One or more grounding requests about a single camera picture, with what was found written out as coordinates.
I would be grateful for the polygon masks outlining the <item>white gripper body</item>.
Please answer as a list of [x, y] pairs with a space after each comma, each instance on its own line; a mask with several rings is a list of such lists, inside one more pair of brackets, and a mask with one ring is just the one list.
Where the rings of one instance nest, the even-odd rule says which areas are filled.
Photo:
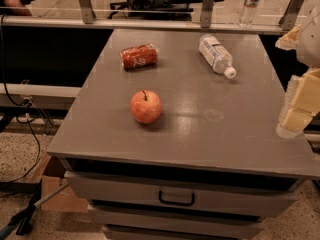
[[313, 8], [298, 33], [297, 60], [308, 67], [320, 67], [320, 7]]

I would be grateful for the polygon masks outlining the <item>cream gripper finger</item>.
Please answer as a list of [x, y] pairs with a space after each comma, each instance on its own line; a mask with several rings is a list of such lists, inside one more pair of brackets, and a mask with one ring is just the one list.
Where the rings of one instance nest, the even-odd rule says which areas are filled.
[[275, 46], [279, 49], [286, 51], [295, 50], [297, 47], [297, 40], [300, 28], [300, 24], [293, 27], [288, 33], [284, 34], [276, 41]]
[[301, 77], [293, 75], [287, 85], [276, 133], [285, 139], [303, 132], [320, 112], [320, 68], [309, 68]]

